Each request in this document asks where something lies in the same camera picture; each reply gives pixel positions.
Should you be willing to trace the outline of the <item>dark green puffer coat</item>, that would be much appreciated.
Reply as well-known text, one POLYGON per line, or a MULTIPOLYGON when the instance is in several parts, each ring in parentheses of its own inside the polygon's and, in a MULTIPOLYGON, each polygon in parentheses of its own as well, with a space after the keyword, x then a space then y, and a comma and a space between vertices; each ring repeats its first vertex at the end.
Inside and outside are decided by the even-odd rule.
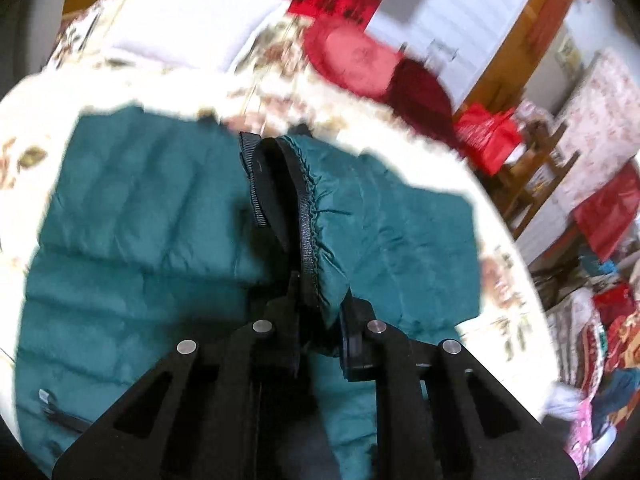
MULTIPOLYGON (((316 323, 305 370, 331 451, 306 474, 373 479, 375 388, 346 382, 329 327, 352 295, 410 338, 453 337, 480 310, 473 209, 298 132, 269 146, 302 196, 300 276, 316 323)), ((81 118, 26 278, 15 369, 26 454, 50 472, 76 439, 41 393, 92 422, 178 341, 229 335, 289 276, 277 237, 255 223, 235 133, 135 107, 81 118)))

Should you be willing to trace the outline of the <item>pile of colourful clutter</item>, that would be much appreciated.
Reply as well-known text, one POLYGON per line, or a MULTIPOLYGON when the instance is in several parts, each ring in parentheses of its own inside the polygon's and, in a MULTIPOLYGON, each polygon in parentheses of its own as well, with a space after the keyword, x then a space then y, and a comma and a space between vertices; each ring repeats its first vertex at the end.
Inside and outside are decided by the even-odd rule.
POLYGON ((625 276, 584 250, 548 277, 560 301, 547 310, 560 380, 542 426, 584 478, 639 406, 639 272, 625 276))

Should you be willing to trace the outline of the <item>wooden chair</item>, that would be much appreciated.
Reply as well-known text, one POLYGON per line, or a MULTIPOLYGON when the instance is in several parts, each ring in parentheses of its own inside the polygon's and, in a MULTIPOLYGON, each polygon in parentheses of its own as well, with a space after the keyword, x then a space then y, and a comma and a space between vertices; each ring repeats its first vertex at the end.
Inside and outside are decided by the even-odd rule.
POLYGON ((514 240, 578 161, 580 151, 574 151, 568 159, 560 155, 559 144, 566 130, 566 122, 553 132, 542 120, 526 124, 524 153, 513 164, 504 164, 495 176, 497 187, 490 197, 514 240))

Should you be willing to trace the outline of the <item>red shopping bag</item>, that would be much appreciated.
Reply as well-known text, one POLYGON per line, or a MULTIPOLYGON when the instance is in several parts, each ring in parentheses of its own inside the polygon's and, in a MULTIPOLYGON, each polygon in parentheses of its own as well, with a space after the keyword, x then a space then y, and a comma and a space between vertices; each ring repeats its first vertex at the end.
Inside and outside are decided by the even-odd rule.
POLYGON ((514 108, 491 113, 474 103, 454 123, 461 153, 488 177, 493 177, 523 143, 514 113, 514 108))

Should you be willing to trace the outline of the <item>dark red velvet cushion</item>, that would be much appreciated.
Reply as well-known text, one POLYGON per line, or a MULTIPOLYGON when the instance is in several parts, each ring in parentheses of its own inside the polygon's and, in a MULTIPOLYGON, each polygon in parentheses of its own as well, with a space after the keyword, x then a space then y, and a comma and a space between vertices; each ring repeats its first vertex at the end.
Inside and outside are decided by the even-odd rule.
POLYGON ((416 133, 460 148, 448 93, 420 62, 402 58, 387 88, 386 103, 416 133))

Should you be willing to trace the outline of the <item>floral cream bed quilt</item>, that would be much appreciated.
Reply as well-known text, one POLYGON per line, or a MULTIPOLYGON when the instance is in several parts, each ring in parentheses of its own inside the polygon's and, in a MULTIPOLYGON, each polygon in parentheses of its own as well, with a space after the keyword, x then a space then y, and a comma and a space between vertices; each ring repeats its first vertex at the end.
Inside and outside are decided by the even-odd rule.
MULTIPOLYGON (((12 358, 1 372, 1 416, 22 448, 15 401, 18 336, 43 222, 78 122, 127 107, 183 122, 216 122, 239 142, 242 131, 268 141, 298 132, 354 156, 372 156, 413 188, 463 197, 473 209, 480 310, 451 338, 460 339, 530 414, 544 416, 559 377, 544 312, 501 218, 453 150, 420 136, 387 105, 318 75, 302 49, 307 23, 301 18, 267 21, 286 40, 284 58, 258 53, 247 66, 225 72, 109 66, 102 42, 124 1, 107 0, 81 54, 23 79, 1 103, 1 347, 12 358)), ((77 439, 70 421, 88 420, 64 413, 50 393, 39 399, 47 418, 77 439)))

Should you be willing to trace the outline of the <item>red heart-shaped cushion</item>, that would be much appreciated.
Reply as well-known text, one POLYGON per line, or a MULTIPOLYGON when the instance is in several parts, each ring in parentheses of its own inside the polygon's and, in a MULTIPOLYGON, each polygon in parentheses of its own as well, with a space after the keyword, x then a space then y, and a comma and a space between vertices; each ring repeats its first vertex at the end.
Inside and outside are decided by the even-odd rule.
POLYGON ((317 18, 303 33, 303 51, 316 73, 334 86, 376 102, 385 100, 402 54, 350 21, 317 18))

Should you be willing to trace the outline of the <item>white square pillow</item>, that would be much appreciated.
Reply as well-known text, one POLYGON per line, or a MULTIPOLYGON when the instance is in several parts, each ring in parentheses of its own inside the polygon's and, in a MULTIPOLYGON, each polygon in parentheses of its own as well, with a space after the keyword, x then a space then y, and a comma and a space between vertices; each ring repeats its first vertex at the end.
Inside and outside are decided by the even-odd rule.
POLYGON ((101 51, 110 62, 225 72, 291 0, 125 0, 101 51))

